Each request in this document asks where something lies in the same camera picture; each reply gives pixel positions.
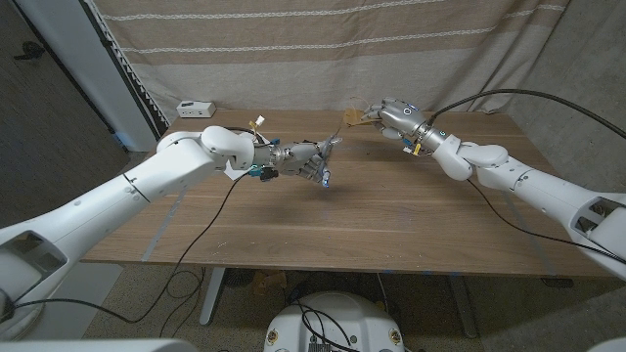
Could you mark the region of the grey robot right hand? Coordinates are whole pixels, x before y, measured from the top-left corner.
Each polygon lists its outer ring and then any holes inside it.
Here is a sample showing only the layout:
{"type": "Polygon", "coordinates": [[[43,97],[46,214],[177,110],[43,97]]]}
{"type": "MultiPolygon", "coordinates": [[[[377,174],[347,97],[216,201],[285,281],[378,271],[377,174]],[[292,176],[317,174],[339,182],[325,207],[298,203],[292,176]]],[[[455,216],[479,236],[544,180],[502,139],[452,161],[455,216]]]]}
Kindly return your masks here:
{"type": "Polygon", "coordinates": [[[369,106],[360,120],[371,122],[388,139],[408,140],[412,146],[420,145],[432,152],[449,137],[431,126],[417,107],[395,98],[383,98],[379,104],[369,106]]]}

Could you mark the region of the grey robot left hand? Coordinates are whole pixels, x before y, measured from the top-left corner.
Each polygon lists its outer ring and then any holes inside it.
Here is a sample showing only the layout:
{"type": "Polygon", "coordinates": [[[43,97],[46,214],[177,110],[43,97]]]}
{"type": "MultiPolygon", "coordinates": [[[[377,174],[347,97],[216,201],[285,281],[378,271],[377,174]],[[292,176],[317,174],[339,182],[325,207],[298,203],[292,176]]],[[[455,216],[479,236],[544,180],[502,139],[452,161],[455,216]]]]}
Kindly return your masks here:
{"type": "Polygon", "coordinates": [[[261,179],[282,175],[300,176],[328,188],[331,170],[328,166],[332,149],[342,141],[332,135],[322,142],[272,144],[256,147],[253,164],[260,167],[261,179]]]}

